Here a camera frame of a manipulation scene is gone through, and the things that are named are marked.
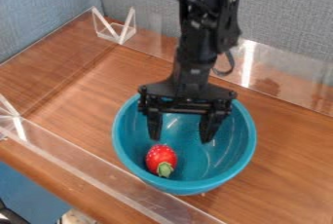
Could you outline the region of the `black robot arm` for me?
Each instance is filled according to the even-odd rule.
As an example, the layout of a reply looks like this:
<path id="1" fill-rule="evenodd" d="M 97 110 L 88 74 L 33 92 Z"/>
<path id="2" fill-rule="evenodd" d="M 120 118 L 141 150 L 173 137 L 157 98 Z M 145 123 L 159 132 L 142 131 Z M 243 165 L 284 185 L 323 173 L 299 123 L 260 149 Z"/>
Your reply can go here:
<path id="1" fill-rule="evenodd" d="M 211 141 L 221 121 L 231 113 L 236 92 L 208 82 L 211 73 L 229 74 L 213 68 L 216 56 L 228 55 L 236 46 L 239 0 L 177 0 L 180 37 L 172 70 L 160 82 L 137 88 L 137 110 L 146 117 L 149 137 L 161 136 L 164 113 L 200 117 L 199 135 Z"/>

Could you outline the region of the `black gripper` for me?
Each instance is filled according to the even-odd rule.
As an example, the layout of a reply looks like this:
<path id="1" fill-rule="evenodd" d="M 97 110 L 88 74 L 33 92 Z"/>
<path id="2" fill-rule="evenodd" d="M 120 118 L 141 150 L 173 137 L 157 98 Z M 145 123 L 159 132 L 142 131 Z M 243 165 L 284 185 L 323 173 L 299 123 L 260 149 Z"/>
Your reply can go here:
<path id="1" fill-rule="evenodd" d="M 169 75 L 159 82 L 137 88 L 137 110 L 146 115 L 152 140 L 161 136 L 163 113 L 197 114 L 199 136 L 203 143 L 212 140 L 221 121 L 231 112 L 236 92 L 208 82 L 216 57 L 173 60 Z"/>

